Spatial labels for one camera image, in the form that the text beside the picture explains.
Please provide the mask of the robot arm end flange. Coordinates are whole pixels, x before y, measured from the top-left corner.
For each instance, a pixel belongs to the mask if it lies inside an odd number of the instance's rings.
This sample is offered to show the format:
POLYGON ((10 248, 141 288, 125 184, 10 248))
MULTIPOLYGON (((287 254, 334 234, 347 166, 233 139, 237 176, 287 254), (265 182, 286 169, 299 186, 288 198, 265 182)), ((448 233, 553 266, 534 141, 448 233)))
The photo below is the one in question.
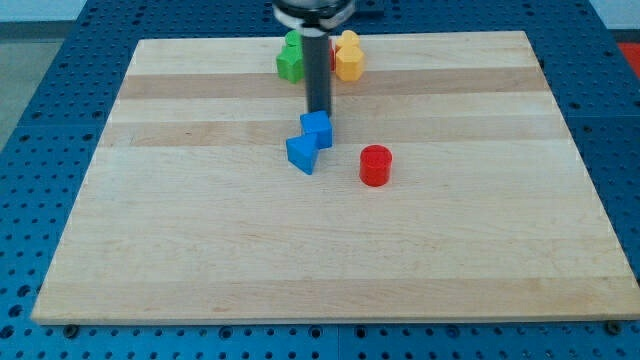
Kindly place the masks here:
POLYGON ((292 29, 331 30, 356 11, 355 0, 273 0, 272 5, 275 18, 292 29))

